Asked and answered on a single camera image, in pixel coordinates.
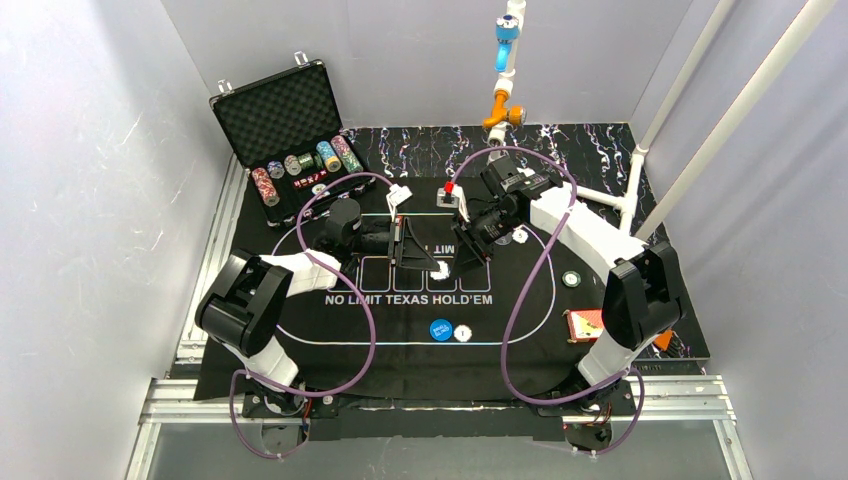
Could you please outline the red playing card box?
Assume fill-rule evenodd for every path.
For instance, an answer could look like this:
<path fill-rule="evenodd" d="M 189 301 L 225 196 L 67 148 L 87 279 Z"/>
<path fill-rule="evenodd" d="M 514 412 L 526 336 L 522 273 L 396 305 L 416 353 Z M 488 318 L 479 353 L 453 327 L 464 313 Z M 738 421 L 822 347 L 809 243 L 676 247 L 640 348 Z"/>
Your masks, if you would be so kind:
<path fill-rule="evenodd" d="M 563 317 L 569 329 L 570 343 L 594 342 L 604 331 L 602 310 L 599 308 L 566 310 Z"/>

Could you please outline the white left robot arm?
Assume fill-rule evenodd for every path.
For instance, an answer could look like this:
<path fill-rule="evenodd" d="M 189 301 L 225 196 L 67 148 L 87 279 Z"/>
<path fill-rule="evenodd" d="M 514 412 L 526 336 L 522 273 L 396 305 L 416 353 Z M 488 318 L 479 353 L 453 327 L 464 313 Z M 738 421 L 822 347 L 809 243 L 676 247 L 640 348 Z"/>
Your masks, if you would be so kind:
<path fill-rule="evenodd" d="M 381 253 L 393 267 L 442 270 L 406 217 L 366 225 L 357 201 L 337 200 L 313 249 L 280 256 L 233 251 L 203 297 L 195 323 L 243 363 L 247 376 L 272 391 L 290 393 L 299 368 L 276 337 L 285 301 L 329 290 L 356 255 Z"/>

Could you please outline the clear dealer button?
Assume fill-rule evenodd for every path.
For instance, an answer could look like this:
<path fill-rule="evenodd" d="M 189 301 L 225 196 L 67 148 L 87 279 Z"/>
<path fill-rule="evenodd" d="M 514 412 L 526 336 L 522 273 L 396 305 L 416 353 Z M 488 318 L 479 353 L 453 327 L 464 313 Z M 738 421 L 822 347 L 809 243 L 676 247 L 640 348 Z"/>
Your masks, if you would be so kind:
<path fill-rule="evenodd" d="M 506 246 L 513 241 L 512 233 L 507 233 L 504 236 L 498 238 L 495 243 L 500 246 Z"/>

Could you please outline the green poker chip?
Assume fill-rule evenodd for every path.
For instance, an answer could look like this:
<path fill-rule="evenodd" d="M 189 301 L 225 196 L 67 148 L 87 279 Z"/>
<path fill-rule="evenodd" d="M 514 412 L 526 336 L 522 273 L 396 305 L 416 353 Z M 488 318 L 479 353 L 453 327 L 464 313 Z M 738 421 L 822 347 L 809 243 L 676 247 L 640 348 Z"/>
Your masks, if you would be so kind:
<path fill-rule="evenodd" d="M 568 288 L 576 288 L 581 282 L 582 278 L 576 271 L 566 271 L 561 277 L 562 283 Z"/>

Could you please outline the white grey poker chip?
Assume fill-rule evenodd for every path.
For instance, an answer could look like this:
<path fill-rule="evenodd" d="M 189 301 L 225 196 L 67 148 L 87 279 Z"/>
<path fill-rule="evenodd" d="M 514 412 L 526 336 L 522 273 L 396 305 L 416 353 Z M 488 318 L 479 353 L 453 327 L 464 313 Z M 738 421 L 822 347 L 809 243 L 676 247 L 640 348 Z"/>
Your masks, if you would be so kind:
<path fill-rule="evenodd" d="M 457 325 L 453 329 L 453 337 L 456 341 L 461 343 L 466 343 L 471 340 L 473 336 L 472 329 L 468 325 Z"/>

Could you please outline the white blue poker chip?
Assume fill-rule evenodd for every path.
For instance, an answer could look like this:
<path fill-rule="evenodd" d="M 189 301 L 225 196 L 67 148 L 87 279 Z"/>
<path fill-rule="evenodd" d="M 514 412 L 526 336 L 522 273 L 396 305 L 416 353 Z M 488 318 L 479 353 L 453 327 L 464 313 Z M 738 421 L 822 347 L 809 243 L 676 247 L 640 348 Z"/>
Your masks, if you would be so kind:
<path fill-rule="evenodd" d="M 450 277 L 450 268 L 444 261 L 437 262 L 438 269 L 429 273 L 430 278 L 434 281 L 445 281 Z"/>
<path fill-rule="evenodd" d="M 514 242 L 518 244 L 524 244 L 527 242 L 529 238 L 529 234 L 523 228 L 517 228 L 512 232 L 512 239 Z"/>

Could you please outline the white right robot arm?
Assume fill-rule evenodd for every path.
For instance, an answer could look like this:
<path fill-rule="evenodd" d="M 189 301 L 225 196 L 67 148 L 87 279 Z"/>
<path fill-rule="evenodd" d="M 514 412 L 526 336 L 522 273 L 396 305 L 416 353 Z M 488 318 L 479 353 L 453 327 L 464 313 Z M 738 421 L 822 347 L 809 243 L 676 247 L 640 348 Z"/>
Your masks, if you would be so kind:
<path fill-rule="evenodd" d="M 455 215 L 450 274 L 461 277 L 486 265 L 494 243 L 523 225 L 576 254 L 604 287 L 603 331 L 577 365 L 586 389 L 621 378 L 649 344 L 685 317 L 679 258 L 669 243 L 648 246 L 613 227 L 579 202 L 575 186 L 558 174 L 521 170 L 502 157 L 480 177 L 494 203 L 476 215 L 465 208 Z"/>

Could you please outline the blue small blind button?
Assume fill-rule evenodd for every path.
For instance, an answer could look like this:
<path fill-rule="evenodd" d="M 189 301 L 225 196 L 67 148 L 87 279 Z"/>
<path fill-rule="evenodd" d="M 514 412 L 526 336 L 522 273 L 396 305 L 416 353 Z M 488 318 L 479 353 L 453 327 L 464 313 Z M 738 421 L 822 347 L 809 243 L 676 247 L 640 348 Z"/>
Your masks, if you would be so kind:
<path fill-rule="evenodd" d="M 429 333 L 437 342 L 449 341 L 453 336 L 454 327 L 447 319 L 436 319 L 429 326 Z"/>

